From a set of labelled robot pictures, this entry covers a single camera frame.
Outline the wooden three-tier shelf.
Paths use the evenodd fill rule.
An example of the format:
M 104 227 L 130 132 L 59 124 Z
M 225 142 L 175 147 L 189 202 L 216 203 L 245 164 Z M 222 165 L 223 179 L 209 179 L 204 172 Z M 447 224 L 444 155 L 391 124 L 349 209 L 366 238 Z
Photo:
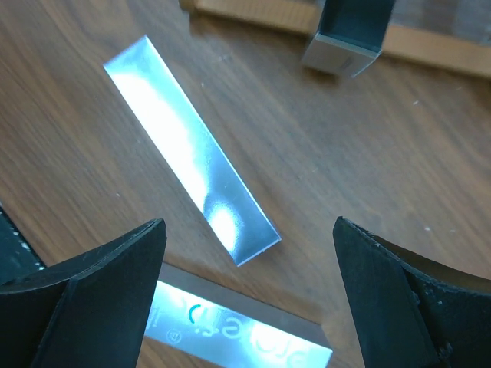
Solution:
M 233 19 L 305 36 L 326 1 L 181 1 L 189 14 Z M 468 75 L 490 76 L 488 1 L 395 1 L 381 54 Z

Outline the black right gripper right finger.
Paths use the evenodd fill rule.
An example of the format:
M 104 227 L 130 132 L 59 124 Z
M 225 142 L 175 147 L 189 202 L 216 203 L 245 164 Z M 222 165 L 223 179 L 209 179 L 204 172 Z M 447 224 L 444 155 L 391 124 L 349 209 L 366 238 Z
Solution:
M 339 217 L 334 247 L 367 367 L 488 367 L 490 281 Z

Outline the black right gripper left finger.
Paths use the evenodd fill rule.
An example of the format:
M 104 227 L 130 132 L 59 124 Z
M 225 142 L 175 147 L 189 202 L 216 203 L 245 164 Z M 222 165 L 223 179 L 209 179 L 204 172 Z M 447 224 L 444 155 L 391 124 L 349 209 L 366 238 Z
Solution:
M 3 367 L 135 367 L 166 248 L 156 218 L 1 286 Z

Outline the silver R&O box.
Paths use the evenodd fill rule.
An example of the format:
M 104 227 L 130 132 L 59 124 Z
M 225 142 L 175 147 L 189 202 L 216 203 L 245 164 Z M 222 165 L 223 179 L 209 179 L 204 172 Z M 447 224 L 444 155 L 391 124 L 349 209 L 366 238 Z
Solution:
M 394 0 L 326 1 L 302 64 L 339 77 L 355 77 L 381 54 Z

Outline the silver toothpaste box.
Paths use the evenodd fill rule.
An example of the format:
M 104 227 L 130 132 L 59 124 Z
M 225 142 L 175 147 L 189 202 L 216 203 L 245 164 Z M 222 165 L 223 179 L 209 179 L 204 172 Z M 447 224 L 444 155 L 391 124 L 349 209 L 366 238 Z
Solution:
M 326 367 L 322 327 L 164 263 L 147 337 L 221 367 Z
M 104 69 L 236 265 L 282 240 L 147 36 Z

